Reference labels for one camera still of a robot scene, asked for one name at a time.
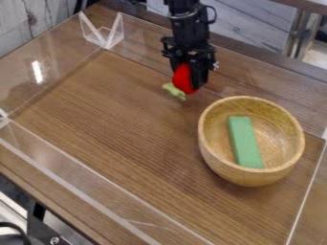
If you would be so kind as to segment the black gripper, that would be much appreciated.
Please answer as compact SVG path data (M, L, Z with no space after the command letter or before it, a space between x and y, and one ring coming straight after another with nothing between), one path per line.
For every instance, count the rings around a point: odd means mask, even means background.
M191 85L198 90L209 80L209 71L215 68L215 47L210 44L210 19L207 12L171 15L172 36L162 38L163 56L170 60L172 72L190 63Z

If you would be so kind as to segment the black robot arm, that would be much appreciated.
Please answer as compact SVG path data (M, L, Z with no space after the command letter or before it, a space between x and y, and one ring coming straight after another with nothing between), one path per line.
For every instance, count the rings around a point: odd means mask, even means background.
M163 56L174 71L172 84L186 94L195 93L209 81L217 65L217 48L210 44L210 25L218 13L201 0L163 0L168 6L172 36L162 38Z

